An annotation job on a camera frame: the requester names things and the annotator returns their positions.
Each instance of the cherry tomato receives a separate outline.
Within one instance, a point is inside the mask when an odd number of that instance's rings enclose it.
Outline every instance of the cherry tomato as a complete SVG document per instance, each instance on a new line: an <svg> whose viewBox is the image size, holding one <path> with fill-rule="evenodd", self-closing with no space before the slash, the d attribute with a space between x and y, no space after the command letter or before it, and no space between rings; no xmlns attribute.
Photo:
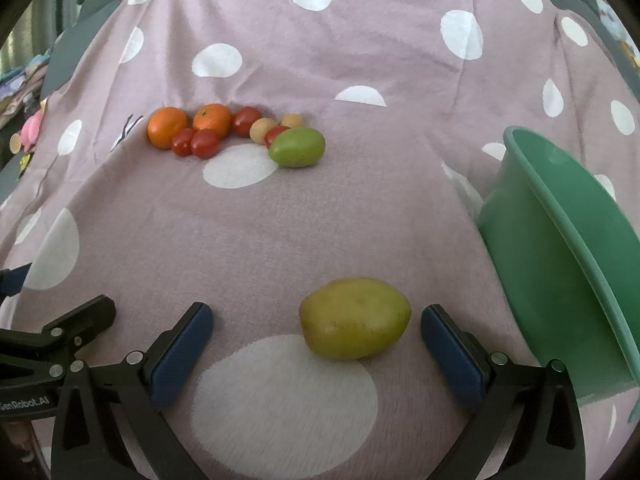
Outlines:
<svg viewBox="0 0 640 480"><path fill-rule="evenodd" d="M178 156L191 155L191 139L196 133L192 128L183 128L171 139L171 149Z"/></svg>
<svg viewBox="0 0 640 480"><path fill-rule="evenodd" d="M231 128L236 135L248 137L251 126L255 121L261 118L262 114L260 113L260 110L251 106L245 106L244 108L240 108L238 113L234 115L231 122Z"/></svg>
<svg viewBox="0 0 640 480"><path fill-rule="evenodd" d="M289 128L288 126L276 126L275 128L272 128L271 130L269 130L267 134L264 136L264 145L267 147L267 150L271 147L271 143L273 142L273 139L279 136L282 132L286 132L287 130L290 130L290 129L291 128Z"/></svg>
<svg viewBox="0 0 640 480"><path fill-rule="evenodd" d="M211 158L220 151L220 145L215 130L200 130L191 139L191 152L198 158Z"/></svg>

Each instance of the green basin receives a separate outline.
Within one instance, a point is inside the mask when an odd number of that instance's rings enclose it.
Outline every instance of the green basin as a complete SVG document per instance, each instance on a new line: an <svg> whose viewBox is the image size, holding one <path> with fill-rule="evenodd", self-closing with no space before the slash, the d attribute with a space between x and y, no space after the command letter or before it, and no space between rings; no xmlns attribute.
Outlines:
<svg viewBox="0 0 640 480"><path fill-rule="evenodd" d="M540 364L563 361L585 402L640 384L640 242L569 153L512 126L479 217L513 315Z"/></svg>

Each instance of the green mango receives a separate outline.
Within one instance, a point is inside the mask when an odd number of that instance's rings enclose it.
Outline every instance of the green mango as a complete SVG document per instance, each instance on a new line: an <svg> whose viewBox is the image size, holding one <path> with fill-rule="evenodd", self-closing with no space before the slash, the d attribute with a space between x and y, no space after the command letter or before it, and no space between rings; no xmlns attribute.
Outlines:
<svg viewBox="0 0 640 480"><path fill-rule="evenodd" d="M298 126L282 132L273 140L269 157L285 168L304 168L322 158L325 145L318 130Z"/></svg>
<svg viewBox="0 0 640 480"><path fill-rule="evenodd" d="M343 278L322 286L300 304L300 325L313 352L359 359L400 339L411 305L399 290L373 278Z"/></svg>

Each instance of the metal screw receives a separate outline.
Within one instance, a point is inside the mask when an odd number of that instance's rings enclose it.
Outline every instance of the metal screw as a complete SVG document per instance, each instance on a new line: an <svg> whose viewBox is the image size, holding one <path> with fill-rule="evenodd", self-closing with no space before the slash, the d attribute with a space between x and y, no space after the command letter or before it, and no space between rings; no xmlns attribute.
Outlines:
<svg viewBox="0 0 640 480"><path fill-rule="evenodd" d="M558 361L558 359L553 359L551 361L551 367L556 372L564 372L564 363L562 361Z"/></svg>
<svg viewBox="0 0 640 480"><path fill-rule="evenodd" d="M509 362L509 358L502 352L494 352L491 354L491 361L502 366Z"/></svg>
<svg viewBox="0 0 640 480"><path fill-rule="evenodd" d="M140 361L142 361L143 357L144 354L142 352L134 350L127 355L127 363L129 363L130 365L137 365Z"/></svg>
<svg viewBox="0 0 640 480"><path fill-rule="evenodd" d="M64 371L65 369L62 366L53 365L51 368L49 368L49 375L51 377L60 377L60 375L62 375Z"/></svg>
<svg viewBox="0 0 640 480"><path fill-rule="evenodd" d="M82 370L82 368L84 368L84 363L82 361L73 361L71 363L71 366L69 367L69 370L71 370L72 372L79 372L80 370Z"/></svg>

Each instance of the orange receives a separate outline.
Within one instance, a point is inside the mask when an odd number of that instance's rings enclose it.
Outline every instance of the orange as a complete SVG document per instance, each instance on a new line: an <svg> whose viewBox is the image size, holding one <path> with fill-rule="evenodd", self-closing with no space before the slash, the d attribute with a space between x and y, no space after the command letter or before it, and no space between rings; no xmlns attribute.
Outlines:
<svg viewBox="0 0 640 480"><path fill-rule="evenodd" d="M193 118L193 129L214 130L220 139L224 139L231 127L231 112L223 105L204 105Z"/></svg>
<svg viewBox="0 0 640 480"><path fill-rule="evenodd" d="M187 127L187 116L178 108L160 108L151 116L146 134L151 143L161 150L170 150L174 135Z"/></svg>

